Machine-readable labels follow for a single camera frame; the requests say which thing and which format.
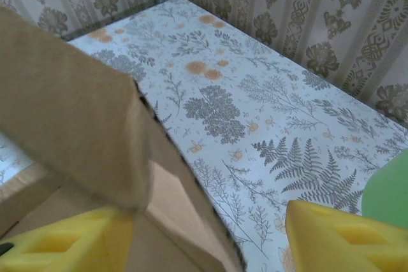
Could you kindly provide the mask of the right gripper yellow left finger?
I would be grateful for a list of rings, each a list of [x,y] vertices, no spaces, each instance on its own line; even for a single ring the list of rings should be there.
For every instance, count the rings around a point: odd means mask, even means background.
[[[1,240],[1,271],[124,271],[133,216],[100,208]]]

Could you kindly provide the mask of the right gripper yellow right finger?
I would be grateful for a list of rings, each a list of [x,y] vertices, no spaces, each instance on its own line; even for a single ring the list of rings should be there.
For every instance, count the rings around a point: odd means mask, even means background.
[[[407,271],[407,230],[290,200],[286,234],[297,271]]]

